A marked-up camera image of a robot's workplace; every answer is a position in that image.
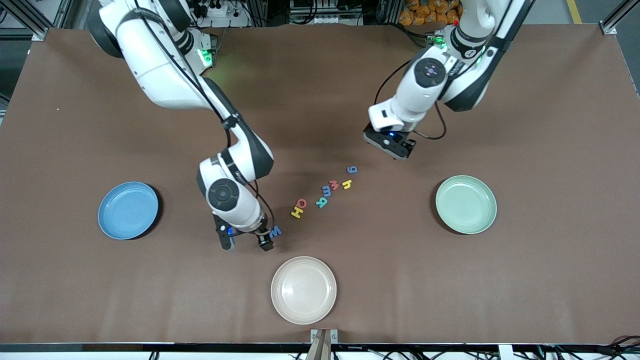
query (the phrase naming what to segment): black cable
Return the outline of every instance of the black cable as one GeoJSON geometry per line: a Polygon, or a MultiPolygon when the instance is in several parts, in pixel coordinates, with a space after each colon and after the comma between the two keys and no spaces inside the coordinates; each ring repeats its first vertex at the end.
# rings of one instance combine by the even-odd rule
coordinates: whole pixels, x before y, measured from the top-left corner
{"type": "Polygon", "coordinates": [[[482,357],[480,357],[480,353],[478,353],[478,355],[474,355],[474,354],[472,354],[472,353],[470,353],[470,352],[468,352],[468,351],[464,351],[464,350],[463,350],[463,352],[464,352],[465,354],[467,354],[467,355],[471,355],[471,356],[473,356],[473,357],[474,357],[474,358],[476,358],[477,360],[484,360],[482,357]]]}
{"type": "MultiPolygon", "coordinates": [[[[138,3],[138,0],[134,0],[134,2],[136,3],[136,7],[137,8],[141,8],[140,4],[138,3]]],[[[182,73],[182,75],[184,75],[185,78],[187,78],[187,80],[196,88],[196,90],[198,90],[198,92],[200,93],[200,95],[202,95],[202,97],[205,99],[205,101],[207,102],[207,104],[209,104],[209,106],[211,107],[211,109],[213,110],[213,112],[215,112],[215,114],[218,116],[218,118],[220,120],[222,120],[222,115],[220,115],[220,112],[216,109],[215,106],[213,106],[213,102],[211,102],[211,100],[209,99],[209,97],[207,96],[207,94],[204,92],[204,89],[202,88],[202,86],[200,86],[200,84],[198,83],[198,81],[196,80],[198,77],[196,76],[195,72],[193,71],[193,69],[189,66],[189,64],[187,63],[187,61],[185,60],[184,63],[186,64],[186,67],[189,69],[191,75],[193,76],[190,77],[187,72],[185,71],[184,68],[182,68],[180,66],[180,64],[178,64],[178,61],[171,55],[171,53],[169,53],[169,50],[167,50],[167,48],[164,46],[164,44],[162,43],[162,41],[160,41],[160,39],[158,38],[158,36],[156,35],[156,33],[153,31],[153,29],[151,29],[151,25],[149,25],[148,21],[146,18],[141,17],[142,21],[145,23],[145,26],[147,27],[147,29],[149,30],[149,32],[151,33],[151,35],[154,37],[154,39],[156,40],[157,44],[160,45],[160,48],[162,48],[162,50],[164,51],[164,54],[169,58],[169,60],[171,60],[171,62],[175,65],[175,67],[178,68],[178,70],[182,73]]],[[[164,23],[160,24],[164,31],[166,32],[166,34],[170,34],[169,29],[166,27],[166,25],[164,23]]],[[[231,138],[229,135],[229,130],[225,129],[225,132],[227,134],[227,147],[229,147],[231,145],[231,138]]]]}
{"type": "Polygon", "coordinates": [[[440,134],[440,136],[436,136],[434,138],[430,137],[430,136],[426,136],[425,134],[421,133],[420,131],[417,130],[413,130],[412,133],[415,133],[427,140],[440,140],[442,139],[446,134],[447,134],[447,124],[444,122],[444,118],[442,117],[442,113],[440,112],[440,108],[438,107],[438,102],[434,102],[434,105],[436,106],[436,111],[438,112],[438,117],[440,118],[440,122],[442,123],[442,134],[440,134]]]}
{"type": "Polygon", "coordinates": [[[258,189],[254,188],[253,185],[251,185],[251,183],[249,183],[247,185],[251,188],[251,190],[253,190],[253,192],[255,193],[255,196],[258,199],[260,199],[262,201],[262,203],[267,207],[267,210],[269,210],[269,214],[271,215],[271,227],[268,227],[268,229],[271,229],[276,224],[276,216],[273,214],[273,210],[271,209],[271,206],[269,206],[269,203],[267,202],[267,200],[264,200],[262,195],[258,192],[258,189]]]}
{"type": "Polygon", "coordinates": [[[261,28],[262,24],[257,25],[258,22],[255,20],[255,17],[253,16],[253,14],[249,11],[249,9],[246,8],[246,6],[244,5],[244,2],[240,1],[240,5],[242,5],[244,12],[246,12],[246,16],[247,17],[251,17],[251,21],[253,22],[253,27],[254,28],[261,28]]]}
{"type": "Polygon", "coordinates": [[[368,13],[363,13],[361,11],[360,12],[360,16],[358,16],[358,20],[356,20],[356,26],[358,26],[358,23],[360,22],[360,18],[362,18],[364,15],[369,15],[372,12],[373,12],[373,10],[369,11],[368,13]]]}
{"type": "Polygon", "coordinates": [[[564,349],[564,348],[560,347],[560,345],[555,345],[555,346],[556,346],[558,349],[560,349],[560,351],[564,351],[564,352],[566,352],[567,354],[569,354],[570,356],[573,356],[573,357],[575,357],[575,358],[576,358],[576,359],[578,359],[578,360],[584,360],[583,358],[581,358],[581,357],[579,357],[578,355],[576,355],[576,354],[575,354],[575,352],[572,352],[572,351],[569,351],[569,350],[567,350],[567,349],[564,349]]]}
{"type": "Polygon", "coordinates": [[[620,340],[618,340],[618,341],[616,341],[616,342],[614,342],[614,343],[609,344],[609,346],[610,346],[610,347],[618,347],[618,346],[620,346],[620,344],[622,344],[622,343],[626,343],[627,341],[629,341],[629,340],[634,340],[634,339],[640,339],[640,336],[639,336],[639,335],[635,335],[635,336],[625,336],[624,338],[622,338],[622,339],[620,339],[620,340]]]}
{"type": "Polygon", "coordinates": [[[441,353],[436,354],[436,356],[432,357],[431,360],[436,360],[437,358],[439,358],[444,353],[446,353],[446,351],[443,351],[441,353]]]}
{"type": "Polygon", "coordinates": [[[388,353],[385,355],[385,357],[383,357],[383,358],[382,358],[382,360],[389,360],[389,359],[390,359],[390,358],[389,358],[389,356],[390,356],[391,354],[393,354],[393,353],[396,353],[396,352],[397,352],[398,354],[402,355],[402,356],[403,356],[403,358],[405,358],[406,360],[411,360],[411,359],[409,359],[409,357],[408,357],[407,355],[405,355],[402,351],[398,351],[398,350],[393,350],[393,351],[388,352],[388,353]]]}
{"type": "Polygon", "coordinates": [[[394,28],[396,28],[396,29],[398,29],[398,30],[402,31],[403,33],[405,33],[405,34],[407,34],[407,35],[411,35],[411,36],[413,36],[413,37],[417,37],[417,38],[424,38],[424,39],[426,39],[426,38],[427,38],[427,35],[424,35],[424,34],[418,34],[418,33],[414,33],[414,32],[412,32],[412,31],[409,31],[409,30],[407,30],[407,29],[404,27],[404,25],[402,25],[402,24],[398,24],[398,23],[396,23],[396,22],[384,22],[384,23],[382,23],[382,24],[380,24],[380,25],[389,25],[389,26],[393,26],[394,28]]]}
{"type": "Polygon", "coordinates": [[[198,25],[198,20],[194,19],[193,13],[191,12],[191,10],[189,11],[189,16],[191,16],[191,20],[193,21],[193,25],[189,26],[190,28],[196,28],[198,30],[206,29],[198,25]]]}
{"type": "Polygon", "coordinates": [[[317,14],[318,14],[318,0],[314,0],[314,2],[311,4],[311,7],[309,8],[309,15],[306,16],[305,20],[303,20],[302,22],[297,22],[295,20],[289,19],[289,21],[297,25],[306,25],[309,22],[311,22],[316,17],[317,14]]]}
{"type": "Polygon", "coordinates": [[[539,352],[539,354],[537,354],[537,355],[540,358],[540,360],[547,360],[547,352],[544,351],[540,345],[536,345],[536,346],[537,346],[538,352],[539,352]]]}
{"type": "MultiPolygon", "coordinates": [[[[378,88],[378,91],[376,92],[376,97],[373,100],[373,105],[378,103],[378,96],[380,96],[380,92],[382,91],[382,88],[385,87],[385,85],[387,84],[387,82],[389,80],[391,80],[392,77],[394,77],[395,74],[397,74],[397,72],[399,72],[400,70],[402,70],[403,67],[407,66],[409,63],[411,62],[411,60],[407,60],[407,62],[405,62],[404,64],[400,65],[400,67],[398,67],[396,70],[394,70],[391,75],[387,76],[387,78],[382,82],[382,85],[380,85],[380,87],[378,88]]],[[[425,138],[428,140],[439,140],[442,139],[446,134],[447,134],[447,124],[444,121],[444,118],[442,116],[442,113],[440,112],[440,108],[438,107],[438,103],[435,102],[434,103],[436,106],[436,111],[438,112],[438,117],[440,118],[440,122],[442,123],[442,134],[440,134],[440,136],[436,136],[436,137],[431,137],[431,136],[427,136],[423,133],[421,133],[420,131],[417,130],[413,130],[412,132],[425,138]]]]}
{"type": "MultiPolygon", "coordinates": [[[[536,2],[536,0],[533,0],[533,1],[531,2],[531,4],[529,4],[529,9],[527,10],[527,13],[529,12],[529,10],[531,10],[531,7],[533,6],[533,3],[535,3],[535,2],[536,2]]],[[[511,8],[511,4],[513,4],[513,0],[509,0],[509,4],[507,5],[507,10],[504,12],[504,15],[502,16],[502,19],[500,20],[500,23],[498,24],[498,27],[497,27],[497,28],[495,28],[495,32],[496,32],[496,33],[497,33],[497,32],[498,32],[498,30],[502,27],[502,23],[504,22],[504,19],[506,18],[507,11],[509,11],[509,8],[511,8]]],[[[465,74],[467,71],[469,71],[471,68],[475,68],[474,63],[469,64],[469,66],[468,66],[465,70],[463,70],[462,72],[460,72],[459,74],[455,74],[455,75],[453,75],[453,78],[452,78],[452,79],[450,79],[450,81],[452,81],[452,80],[454,80],[454,79],[456,79],[456,78],[458,78],[458,77],[460,77],[460,76],[464,75],[464,74],[465,74]]]]}
{"type": "Polygon", "coordinates": [[[402,70],[402,68],[407,66],[410,62],[411,62],[411,60],[407,60],[404,64],[400,65],[400,67],[398,67],[396,70],[394,70],[391,73],[391,75],[387,76],[387,78],[382,82],[382,85],[380,85],[380,87],[378,88],[378,92],[376,92],[376,97],[373,99],[373,105],[378,103],[378,96],[380,96],[380,92],[382,91],[382,88],[385,87],[385,85],[387,84],[387,81],[391,80],[391,78],[394,77],[394,75],[397,72],[402,70]]]}

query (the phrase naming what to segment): control button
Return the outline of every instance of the control button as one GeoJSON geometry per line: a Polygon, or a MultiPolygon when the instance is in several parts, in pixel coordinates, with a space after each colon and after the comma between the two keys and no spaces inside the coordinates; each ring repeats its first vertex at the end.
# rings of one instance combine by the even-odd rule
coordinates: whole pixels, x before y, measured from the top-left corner
{"type": "Polygon", "coordinates": [[[221,186],[216,191],[216,199],[219,201],[227,201],[231,196],[231,189],[227,186],[221,186]]]}
{"type": "Polygon", "coordinates": [[[418,61],[414,68],[415,80],[423,88],[436,86],[444,81],[444,65],[436,59],[426,58],[418,61]]]}
{"type": "Polygon", "coordinates": [[[230,211],[236,204],[240,190],[231,179],[216,180],[209,188],[207,199],[214,209],[230,211]]]}

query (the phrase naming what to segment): cable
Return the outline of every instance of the cable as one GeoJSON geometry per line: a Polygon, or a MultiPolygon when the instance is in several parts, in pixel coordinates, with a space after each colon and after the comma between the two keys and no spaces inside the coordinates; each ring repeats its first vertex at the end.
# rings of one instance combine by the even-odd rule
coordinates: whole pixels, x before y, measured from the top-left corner
{"type": "Polygon", "coordinates": [[[442,123],[442,134],[440,134],[440,136],[436,136],[436,137],[432,138],[430,136],[426,136],[425,134],[421,133],[420,131],[417,131],[417,130],[413,130],[412,131],[412,133],[418,134],[419,136],[421,136],[421,137],[423,137],[423,138],[425,138],[427,140],[440,140],[447,134],[447,124],[444,122],[444,118],[442,117],[442,113],[440,112],[440,108],[438,107],[438,102],[434,102],[434,105],[436,106],[436,111],[438,112],[438,117],[440,118],[440,122],[442,123]]]}
{"type": "Polygon", "coordinates": [[[407,29],[404,27],[404,25],[402,25],[402,24],[396,24],[395,22],[384,22],[384,23],[382,23],[382,24],[380,24],[380,25],[389,25],[389,26],[393,26],[394,28],[396,28],[396,29],[398,29],[398,30],[402,31],[403,33],[405,33],[405,34],[407,34],[407,35],[411,35],[411,36],[413,36],[413,37],[417,37],[417,38],[424,38],[424,39],[426,39],[426,38],[427,38],[427,35],[424,35],[424,34],[418,34],[418,33],[414,33],[414,32],[412,32],[412,31],[409,31],[409,30],[407,30],[407,29]]]}
{"type": "Polygon", "coordinates": [[[436,356],[432,357],[431,360],[436,360],[437,358],[439,358],[444,353],[446,353],[446,351],[443,351],[441,353],[436,354],[436,356]]]}
{"type": "Polygon", "coordinates": [[[561,351],[564,351],[564,352],[566,352],[567,354],[569,354],[569,355],[571,355],[571,356],[575,357],[575,358],[576,358],[576,359],[578,359],[578,360],[584,360],[583,358],[581,358],[581,357],[579,357],[578,355],[576,355],[576,354],[575,354],[575,352],[571,352],[571,351],[569,351],[569,350],[567,350],[567,349],[563,349],[562,347],[560,347],[560,345],[555,345],[555,347],[557,347],[557,348],[558,348],[558,349],[560,349],[561,351]]]}
{"type": "MultiPolygon", "coordinates": [[[[140,4],[138,3],[138,0],[134,0],[134,2],[136,3],[136,7],[139,9],[142,9],[140,7],[140,4]]],[[[211,102],[211,100],[209,99],[209,97],[207,96],[207,93],[204,92],[204,89],[202,88],[202,86],[200,86],[200,83],[198,83],[198,81],[196,79],[198,79],[198,77],[196,76],[195,72],[193,71],[193,69],[191,68],[191,66],[189,66],[188,63],[186,63],[185,60],[185,66],[189,69],[191,75],[193,76],[193,78],[191,78],[187,72],[185,71],[184,68],[182,68],[180,66],[180,64],[178,64],[178,61],[171,55],[171,53],[169,53],[169,50],[167,50],[167,48],[164,46],[164,44],[162,43],[162,41],[160,41],[160,39],[158,38],[158,36],[156,35],[156,33],[153,31],[153,29],[151,29],[151,25],[149,25],[149,22],[147,21],[147,19],[145,17],[141,17],[142,21],[145,23],[145,26],[147,27],[147,30],[149,30],[149,32],[151,33],[151,35],[154,37],[154,39],[156,40],[157,44],[160,45],[160,47],[162,48],[162,50],[164,51],[164,54],[167,56],[167,58],[169,58],[169,60],[171,60],[171,62],[178,68],[178,70],[182,73],[182,75],[184,75],[185,78],[187,78],[187,80],[196,88],[196,90],[198,90],[198,92],[200,93],[200,95],[202,95],[202,97],[205,99],[205,101],[207,102],[207,104],[209,104],[209,106],[211,107],[211,109],[213,110],[213,112],[216,113],[216,115],[218,116],[218,118],[220,120],[222,120],[222,115],[220,115],[220,112],[218,111],[218,109],[216,109],[215,106],[213,106],[213,102],[211,102]]],[[[169,36],[170,32],[169,29],[166,27],[166,25],[164,23],[160,24],[164,31],[166,32],[167,36],[169,36]]],[[[229,134],[229,130],[225,129],[225,132],[227,134],[227,147],[230,146],[230,134],[229,134]]]]}
{"type": "MultiPolygon", "coordinates": [[[[378,96],[380,96],[380,92],[382,91],[382,88],[385,87],[385,85],[387,84],[387,82],[389,80],[391,80],[392,77],[394,77],[395,74],[397,74],[397,72],[399,72],[400,70],[402,70],[403,67],[407,66],[409,63],[411,62],[411,60],[408,60],[407,62],[405,62],[404,64],[400,65],[400,67],[398,67],[396,70],[394,70],[391,75],[387,76],[387,78],[382,82],[382,85],[380,85],[380,87],[378,88],[378,91],[376,92],[376,97],[373,100],[373,105],[378,103],[378,96]]],[[[440,112],[440,108],[438,107],[438,103],[435,102],[434,103],[436,106],[436,111],[438,112],[438,117],[440,118],[440,122],[442,123],[442,134],[440,136],[436,136],[436,137],[431,137],[431,136],[427,136],[423,133],[421,133],[420,131],[417,130],[413,130],[412,133],[415,133],[425,139],[428,140],[439,140],[442,139],[446,134],[447,134],[447,124],[444,121],[444,118],[442,116],[442,113],[440,112]]]]}
{"type": "Polygon", "coordinates": [[[627,342],[627,341],[629,341],[629,340],[634,340],[634,339],[640,339],[640,336],[638,336],[638,335],[635,335],[635,336],[625,336],[624,338],[622,338],[622,339],[620,339],[620,340],[618,340],[618,341],[616,341],[616,342],[614,342],[614,343],[609,344],[609,346],[610,346],[610,347],[620,347],[620,345],[621,345],[621,344],[626,343],[626,342],[627,342]]]}
{"type": "Polygon", "coordinates": [[[393,350],[393,351],[388,352],[388,353],[385,355],[385,357],[383,357],[383,358],[382,358],[382,360],[389,360],[389,359],[390,359],[390,358],[389,358],[389,356],[390,356],[391,354],[393,354],[393,353],[396,353],[396,352],[397,352],[398,354],[402,355],[402,356],[403,356],[403,358],[405,358],[406,360],[411,360],[411,359],[409,359],[409,357],[408,357],[408,356],[406,356],[402,351],[398,351],[398,350],[393,350]]]}
{"type": "Polygon", "coordinates": [[[271,209],[271,206],[269,206],[269,203],[267,202],[267,200],[264,200],[264,198],[262,197],[262,195],[260,194],[260,192],[258,192],[257,186],[258,186],[258,180],[255,180],[255,184],[256,187],[254,188],[253,185],[251,185],[251,183],[247,184],[251,190],[253,190],[253,192],[255,193],[256,198],[260,199],[262,201],[262,203],[265,205],[265,207],[267,207],[267,210],[269,210],[269,215],[271,215],[271,227],[268,227],[268,229],[271,229],[272,227],[275,226],[276,223],[276,216],[273,213],[273,210],[271,209]]]}
{"type": "Polygon", "coordinates": [[[313,19],[315,19],[317,14],[318,14],[318,0],[314,0],[314,2],[311,4],[311,7],[309,8],[309,15],[306,16],[306,19],[303,20],[303,22],[297,22],[295,20],[292,20],[291,18],[289,18],[289,21],[297,25],[306,25],[309,22],[313,21],[313,19]]]}
{"type": "Polygon", "coordinates": [[[240,1],[240,5],[242,5],[242,7],[244,8],[244,12],[246,13],[247,18],[251,17],[251,21],[253,22],[253,27],[254,28],[261,28],[262,24],[259,24],[256,20],[255,17],[253,16],[253,14],[249,11],[249,9],[246,8],[246,5],[244,5],[244,3],[242,1],[240,1]]]}
{"type": "MultiPolygon", "coordinates": [[[[529,10],[531,10],[531,7],[533,6],[533,3],[535,3],[535,2],[536,2],[536,0],[533,0],[533,1],[531,2],[531,4],[529,5],[529,9],[527,10],[527,13],[529,12],[529,10]]],[[[497,32],[498,32],[498,30],[502,27],[502,23],[504,22],[504,19],[506,18],[507,11],[509,11],[509,8],[511,8],[511,4],[513,4],[513,0],[509,0],[509,4],[507,5],[507,10],[504,12],[504,15],[502,16],[502,19],[500,20],[500,23],[498,24],[498,27],[497,27],[497,28],[495,28],[495,32],[496,32],[496,33],[497,33],[497,32]]],[[[455,75],[453,75],[453,78],[452,78],[450,81],[452,81],[452,80],[454,80],[454,79],[456,79],[456,78],[458,78],[458,77],[460,77],[460,76],[464,75],[464,74],[465,74],[467,71],[469,71],[471,68],[475,68],[474,64],[475,64],[475,63],[471,63],[471,64],[469,64],[469,66],[468,66],[465,70],[463,70],[463,71],[462,71],[462,72],[460,72],[459,74],[455,74],[455,75]]]]}
{"type": "Polygon", "coordinates": [[[235,6],[232,6],[232,5],[231,5],[231,1],[227,1],[227,3],[228,3],[228,4],[229,4],[229,6],[231,6],[234,10],[240,10],[240,8],[239,8],[239,7],[237,7],[237,6],[238,6],[238,0],[236,0],[236,5],[235,5],[235,6]]]}
{"type": "Polygon", "coordinates": [[[464,351],[464,350],[463,350],[463,352],[464,352],[465,354],[467,354],[467,355],[471,355],[471,356],[473,356],[473,357],[474,357],[474,358],[476,358],[477,360],[484,360],[482,357],[480,357],[480,353],[478,353],[478,355],[474,355],[474,354],[472,354],[472,353],[470,353],[470,352],[468,352],[468,351],[464,351]]]}
{"type": "Polygon", "coordinates": [[[189,25],[190,28],[196,28],[198,30],[206,29],[198,25],[198,20],[194,19],[193,13],[189,11],[189,16],[191,16],[191,20],[193,21],[193,25],[189,25]]]}
{"type": "MultiPolygon", "coordinates": [[[[136,4],[137,8],[142,9],[142,8],[140,8],[140,4],[138,3],[138,0],[134,0],[134,2],[136,4]]],[[[222,119],[222,116],[220,115],[220,112],[215,108],[215,106],[213,106],[213,103],[211,102],[211,100],[209,99],[207,94],[204,92],[204,89],[202,88],[202,86],[200,86],[200,84],[197,83],[197,81],[195,80],[195,79],[197,79],[196,74],[194,73],[193,69],[189,66],[189,64],[187,63],[186,67],[189,68],[193,78],[189,77],[189,75],[187,74],[185,69],[180,67],[180,64],[178,64],[178,61],[171,55],[171,53],[169,53],[169,50],[167,50],[167,48],[164,46],[164,44],[160,41],[160,39],[157,37],[157,35],[153,31],[153,29],[151,29],[151,25],[149,25],[147,19],[145,17],[141,17],[141,19],[145,23],[145,25],[146,25],[147,29],[149,30],[149,32],[151,33],[151,35],[156,40],[157,44],[160,45],[160,47],[164,51],[165,55],[167,55],[169,60],[171,60],[171,62],[178,68],[178,70],[180,70],[182,75],[184,75],[184,77],[187,78],[187,80],[200,92],[200,95],[202,95],[202,97],[204,97],[204,99],[207,101],[209,106],[211,106],[211,109],[213,109],[213,111],[216,113],[218,118],[222,119]]],[[[166,34],[170,34],[169,29],[166,27],[166,25],[164,23],[162,23],[161,25],[162,25],[163,29],[166,31],[166,34]]],[[[230,134],[229,134],[229,130],[225,130],[225,131],[227,133],[227,147],[229,147],[230,146],[230,134]]],[[[264,203],[264,205],[267,207],[267,209],[269,209],[269,214],[271,214],[271,224],[273,225],[275,223],[275,215],[273,214],[273,210],[271,209],[271,206],[269,206],[269,204],[266,202],[266,200],[264,200],[262,195],[251,184],[247,184],[247,185],[255,192],[256,196],[260,200],[262,200],[262,203],[264,203]]]]}
{"type": "Polygon", "coordinates": [[[394,75],[399,72],[400,70],[402,70],[403,67],[407,66],[409,63],[411,62],[411,60],[407,60],[406,63],[400,65],[400,67],[398,67],[396,70],[394,70],[391,75],[387,76],[387,78],[382,82],[382,85],[380,85],[380,87],[378,88],[378,92],[376,92],[376,97],[373,100],[373,105],[378,103],[378,96],[380,96],[380,91],[382,91],[382,88],[385,87],[385,85],[387,84],[387,81],[391,80],[392,77],[394,77],[394,75]]]}

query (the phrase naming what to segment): metal bracket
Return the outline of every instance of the metal bracket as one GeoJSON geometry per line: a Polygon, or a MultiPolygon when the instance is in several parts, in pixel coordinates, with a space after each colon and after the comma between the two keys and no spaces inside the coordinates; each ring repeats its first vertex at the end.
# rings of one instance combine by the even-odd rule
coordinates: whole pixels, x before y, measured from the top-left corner
{"type": "Polygon", "coordinates": [[[513,346],[510,344],[498,344],[498,353],[500,354],[500,360],[514,360],[513,346]]]}
{"type": "MultiPolygon", "coordinates": [[[[318,329],[311,330],[311,342],[312,343],[314,342],[317,333],[318,333],[318,329]]],[[[329,335],[331,336],[331,343],[332,344],[337,344],[338,343],[338,329],[331,329],[331,331],[329,332],[329,335]]]]}
{"type": "Polygon", "coordinates": [[[319,329],[311,337],[311,347],[307,354],[308,360],[329,360],[331,358],[331,344],[333,343],[333,332],[338,340],[338,330],[319,329]]]}
{"type": "Polygon", "coordinates": [[[41,34],[33,33],[33,36],[31,37],[31,41],[44,41],[44,39],[47,37],[48,32],[49,32],[49,28],[46,28],[44,29],[44,32],[41,34]]]}
{"type": "Polygon", "coordinates": [[[615,35],[618,33],[616,28],[609,28],[609,29],[605,28],[604,22],[602,22],[602,20],[598,22],[598,25],[600,25],[600,31],[602,32],[603,35],[615,35]]]}

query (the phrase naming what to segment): green plate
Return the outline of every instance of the green plate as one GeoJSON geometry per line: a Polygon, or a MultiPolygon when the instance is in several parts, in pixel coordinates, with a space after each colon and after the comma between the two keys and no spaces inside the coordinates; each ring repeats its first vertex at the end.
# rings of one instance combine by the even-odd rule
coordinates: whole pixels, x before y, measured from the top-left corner
{"type": "Polygon", "coordinates": [[[451,229],[477,234],[493,224],[498,204],[485,183],[472,176],[458,175],[446,179],[438,188],[436,209],[451,229]]]}

